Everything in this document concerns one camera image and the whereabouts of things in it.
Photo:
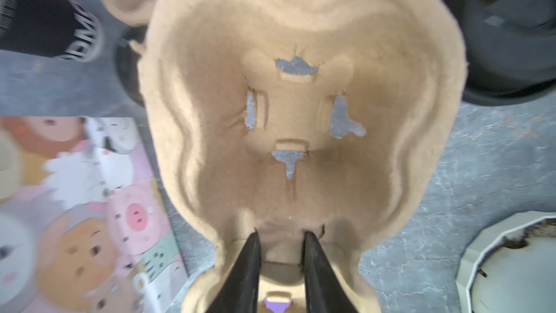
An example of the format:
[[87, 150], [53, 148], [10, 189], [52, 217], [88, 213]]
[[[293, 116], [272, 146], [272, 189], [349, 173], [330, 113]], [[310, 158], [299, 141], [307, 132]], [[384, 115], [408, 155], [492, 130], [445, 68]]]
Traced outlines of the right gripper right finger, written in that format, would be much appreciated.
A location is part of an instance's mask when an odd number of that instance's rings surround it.
[[317, 236], [306, 231], [303, 243], [306, 311], [309, 313], [356, 313], [335, 275]]

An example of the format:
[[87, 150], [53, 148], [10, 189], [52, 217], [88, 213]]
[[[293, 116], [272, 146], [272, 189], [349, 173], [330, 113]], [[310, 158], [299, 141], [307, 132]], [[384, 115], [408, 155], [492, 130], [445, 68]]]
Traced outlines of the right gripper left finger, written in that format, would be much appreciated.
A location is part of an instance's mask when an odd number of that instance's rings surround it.
[[206, 313], [256, 313], [261, 273], [261, 243], [255, 231], [248, 237], [226, 281]]

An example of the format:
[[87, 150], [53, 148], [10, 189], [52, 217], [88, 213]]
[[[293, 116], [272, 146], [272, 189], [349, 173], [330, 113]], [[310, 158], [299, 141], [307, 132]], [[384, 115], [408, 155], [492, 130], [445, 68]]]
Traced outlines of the cartoon animal paper gift bag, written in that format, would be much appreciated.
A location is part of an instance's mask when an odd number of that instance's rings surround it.
[[1, 118], [1, 311], [166, 312], [187, 279], [133, 119]]

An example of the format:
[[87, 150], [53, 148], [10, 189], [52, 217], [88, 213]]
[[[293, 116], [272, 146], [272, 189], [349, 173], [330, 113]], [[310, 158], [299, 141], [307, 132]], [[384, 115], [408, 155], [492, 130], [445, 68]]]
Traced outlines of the brown pulp cup carrier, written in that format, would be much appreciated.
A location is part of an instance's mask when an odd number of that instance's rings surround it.
[[167, 194], [215, 246], [182, 311], [208, 310], [253, 234], [256, 306], [307, 311], [312, 232], [333, 311], [379, 312], [361, 256], [416, 211], [467, 78], [442, 0], [156, 0], [138, 69]]

